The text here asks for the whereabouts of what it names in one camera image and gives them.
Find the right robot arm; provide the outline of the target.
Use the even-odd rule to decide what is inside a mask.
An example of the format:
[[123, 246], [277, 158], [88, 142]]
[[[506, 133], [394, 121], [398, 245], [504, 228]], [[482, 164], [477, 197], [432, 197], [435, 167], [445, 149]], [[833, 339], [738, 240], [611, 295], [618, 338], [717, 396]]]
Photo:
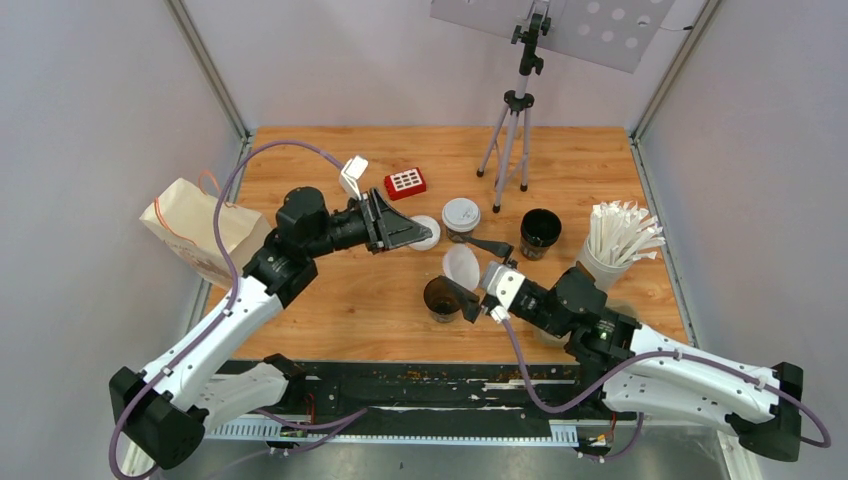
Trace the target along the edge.
[[673, 340], [632, 316], [607, 305], [582, 264], [567, 269], [545, 288], [528, 279], [510, 259], [503, 242], [474, 240], [496, 252], [476, 295], [445, 275], [435, 283], [441, 297], [473, 322], [480, 314], [501, 325], [518, 318], [566, 341], [564, 350], [578, 362], [585, 379], [561, 406], [539, 408], [561, 413], [572, 408], [584, 417], [611, 412], [660, 415], [710, 426], [737, 437], [747, 450], [771, 460], [797, 461], [802, 443], [803, 371], [783, 362], [761, 367], [732, 361]]

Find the brown paper bag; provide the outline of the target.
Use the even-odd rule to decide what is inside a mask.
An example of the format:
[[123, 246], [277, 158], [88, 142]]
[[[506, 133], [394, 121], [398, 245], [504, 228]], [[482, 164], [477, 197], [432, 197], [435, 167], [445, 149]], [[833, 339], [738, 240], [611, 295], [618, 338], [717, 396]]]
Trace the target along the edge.
[[[227, 290], [232, 275], [214, 235], [216, 205], [215, 196], [179, 178], [154, 198], [139, 220], [203, 279]], [[220, 209], [218, 226], [238, 274], [272, 230], [262, 213], [229, 202]]]

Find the white plastic cup lid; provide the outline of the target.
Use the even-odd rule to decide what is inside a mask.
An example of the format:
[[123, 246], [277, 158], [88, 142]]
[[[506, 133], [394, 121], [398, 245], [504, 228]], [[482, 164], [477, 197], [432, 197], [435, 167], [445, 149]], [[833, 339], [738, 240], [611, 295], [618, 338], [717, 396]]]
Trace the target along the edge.
[[480, 207], [471, 199], [458, 197], [449, 200], [443, 207], [442, 221], [453, 232], [473, 231], [482, 219]]

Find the brown coffee cup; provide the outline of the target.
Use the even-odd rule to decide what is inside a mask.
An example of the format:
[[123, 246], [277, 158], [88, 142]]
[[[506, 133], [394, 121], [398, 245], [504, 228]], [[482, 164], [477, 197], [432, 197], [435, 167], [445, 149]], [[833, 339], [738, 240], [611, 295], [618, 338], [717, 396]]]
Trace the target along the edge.
[[454, 243], [465, 243], [468, 238], [473, 236], [474, 230], [470, 231], [456, 231], [451, 228], [446, 229], [446, 235], [449, 240]]
[[429, 316], [437, 323], [451, 323], [461, 316], [460, 304], [444, 276], [430, 280], [422, 297]]

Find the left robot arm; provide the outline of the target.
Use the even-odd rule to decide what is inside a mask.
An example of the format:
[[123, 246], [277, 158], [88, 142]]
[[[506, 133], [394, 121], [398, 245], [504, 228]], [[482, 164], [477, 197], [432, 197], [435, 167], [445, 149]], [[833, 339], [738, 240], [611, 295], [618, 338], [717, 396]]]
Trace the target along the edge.
[[243, 414], [271, 405], [283, 413], [298, 411], [306, 400], [305, 374], [280, 354], [226, 381], [211, 378], [316, 278], [316, 258], [358, 245], [377, 254], [431, 236], [377, 189], [334, 212], [314, 187], [290, 191], [276, 213], [275, 229], [224, 300], [140, 371], [123, 367], [112, 376], [113, 435], [126, 435], [157, 467], [170, 470], [192, 455], [207, 431]]

